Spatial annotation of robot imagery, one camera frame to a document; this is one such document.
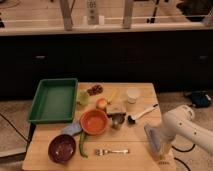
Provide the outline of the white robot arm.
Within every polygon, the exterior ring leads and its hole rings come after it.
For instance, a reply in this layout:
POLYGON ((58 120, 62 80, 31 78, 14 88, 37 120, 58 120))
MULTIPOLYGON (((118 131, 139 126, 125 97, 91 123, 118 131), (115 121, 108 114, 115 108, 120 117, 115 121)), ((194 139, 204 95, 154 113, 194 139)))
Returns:
POLYGON ((213 155, 213 131, 193 122, 195 112, 187 105, 181 105, 162 115, 157 133, 164 142, 173 141, 177 135, 183 136, 195 145, 213 155))

